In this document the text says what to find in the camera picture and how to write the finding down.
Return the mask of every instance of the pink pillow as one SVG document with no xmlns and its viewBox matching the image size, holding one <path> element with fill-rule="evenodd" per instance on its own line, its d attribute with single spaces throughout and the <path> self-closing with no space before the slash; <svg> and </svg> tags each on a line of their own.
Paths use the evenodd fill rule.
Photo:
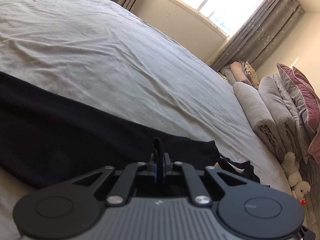
<svg viewBox="0 0 320 240">
<path fill-rule="evenodd" d="M 311 144 L 308 152 L 320 163 L 320 100 L 305 75 L 295 67 L 276 64 L 285 88 L 302 117 Z"/>
</svg>

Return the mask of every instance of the window frame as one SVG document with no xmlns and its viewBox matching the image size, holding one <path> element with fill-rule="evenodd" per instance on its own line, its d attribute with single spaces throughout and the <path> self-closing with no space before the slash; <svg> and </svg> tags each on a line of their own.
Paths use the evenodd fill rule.
<svg viewBox="0 0 320 240">
<path fill-rule="evenodd" d="M 183 9 L 187 9 L 187 11 L 191 12 L 193 15 L 197 16 L 200 20 L 202 20 L 204 23 L 206 23 L 210 27 L 213 27 L 213 29 L 218 30 L 218 33 L 220 34 L 221 37 L 223 38 L 227 38 L 230 34 L 225 33 L 219 26 L 217 26 L 214 22 L 212 22 L 209 17 L 205 17 L 203 14 L 200 13 L 200 10 L 202 9 L 202 7 L 206 4 L 206 2 L 208 0 L 204 0 L 200 6 L 197 9 L 192 8 L 191 6 L 189 6 L 188 4 L 184 3 L 181 0 L 170 0 L 172 2 L 174 2 L 175 4 L 179 5 L 181 8 Z"/>
</svg>

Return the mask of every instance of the black garment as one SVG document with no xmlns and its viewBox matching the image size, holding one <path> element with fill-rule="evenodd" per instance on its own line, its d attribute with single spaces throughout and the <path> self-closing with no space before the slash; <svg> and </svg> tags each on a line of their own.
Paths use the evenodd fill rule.
<svg viewBox="0 0 320 240">
<path fill-rule="evenodd" d="M 0 166 L 33 187 L 105 165 L 123 169 L 132 162 L 148 162 L 155 137 L 173 161 L 196 169 L 218 161 L 230 168 L 221 161 L 214 141 L 194 141 L 136 124 L 2 72 L 0 124 Z M 247 170 L 243 176 L 260 182 L 250 162 L 241 165 Z"/>
</svg>

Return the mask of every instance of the white plush toy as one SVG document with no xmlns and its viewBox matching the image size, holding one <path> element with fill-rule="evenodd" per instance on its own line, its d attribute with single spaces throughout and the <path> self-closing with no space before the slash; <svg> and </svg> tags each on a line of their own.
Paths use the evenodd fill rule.
<svg viewBox="0 0 320 240">
<path fill-rule="evenodd" d="M 301 202 L 303 196 L 310 191 L 310 185 L 308 182 L 302 180 L 299 172 L 300 165 L 294 153 L 288 152 L 284 156 L 284 161 L 281 166 L 292 188 L 292 196 Z"/>
</svg>

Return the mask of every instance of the bed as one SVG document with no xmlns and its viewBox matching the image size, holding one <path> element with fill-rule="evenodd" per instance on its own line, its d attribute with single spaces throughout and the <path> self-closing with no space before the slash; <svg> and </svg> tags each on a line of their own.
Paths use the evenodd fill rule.
<svg viewBox="0 0 320 240">
<path fill-rule="evenodd" d="M 0 71 L 170 134 L 215 140 L 261 183 L 291 193 L 230 86 L 188 50 L 108 0 L 0 2 Z M 19 234 L 11 212 L 32 190 L 0 170 L 1 239 Z"/>
</svg>

